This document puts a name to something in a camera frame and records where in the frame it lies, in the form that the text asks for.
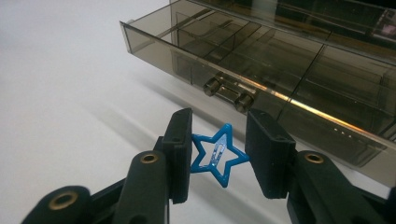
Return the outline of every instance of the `blue star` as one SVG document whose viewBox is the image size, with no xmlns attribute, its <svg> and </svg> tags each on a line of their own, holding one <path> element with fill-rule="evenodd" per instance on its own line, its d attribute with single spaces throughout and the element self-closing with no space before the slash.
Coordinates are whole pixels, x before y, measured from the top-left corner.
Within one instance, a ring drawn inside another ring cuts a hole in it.
<svg viewBox="0 0 396 224">
<path fill-rule="evenodd" d="M 195 161 L 192 163 L 191 172 L 202 173 L 202 172 L 210 171 L 212 175 L 219 181 L 219 183 L 224 188 L 227 188 L 228 186 L 231 167 L 249 160 L 247 154 L 243 153 L 238 148 L 233 146 L 233 126 L 229 123 L 224 124 L 224 126 L 213 137 L 207 137 L 200 134 L 193 134 L 192 142 L 197 147 L 199 154 L 198 157 L 195 159 Z M 199 164 L 206 155 L 206 152 L 201 142 L 208 142 L 215 144 L 215 148 L 213 150 L 210 163 L 208 165 L 203 165 L 203 166 L 200 166 Z M 217 166 L 225 148 L 228 148 L 231 152 L 237 155 L 238 158 L 225 162 L 224 175 L 222 175 L 219 172 Z"/>
</svg>

